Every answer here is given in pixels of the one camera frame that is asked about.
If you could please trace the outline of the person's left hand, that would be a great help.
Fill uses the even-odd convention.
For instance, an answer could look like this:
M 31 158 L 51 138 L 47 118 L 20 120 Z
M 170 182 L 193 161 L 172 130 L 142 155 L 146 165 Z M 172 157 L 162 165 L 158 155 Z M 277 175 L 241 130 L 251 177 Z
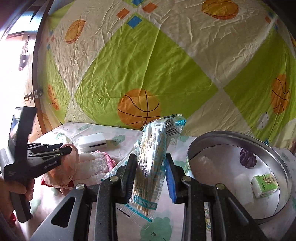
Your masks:
M 27 201 L 31 201 L 34 193 L 35 180 L 31 179 L 27 186 L 16 181 L 6 182 L 1 177 L 1 214 L 6 221 L 10 221 L 11 214 L 15 210 L 11 202 L 11 193 L 24 194 Z

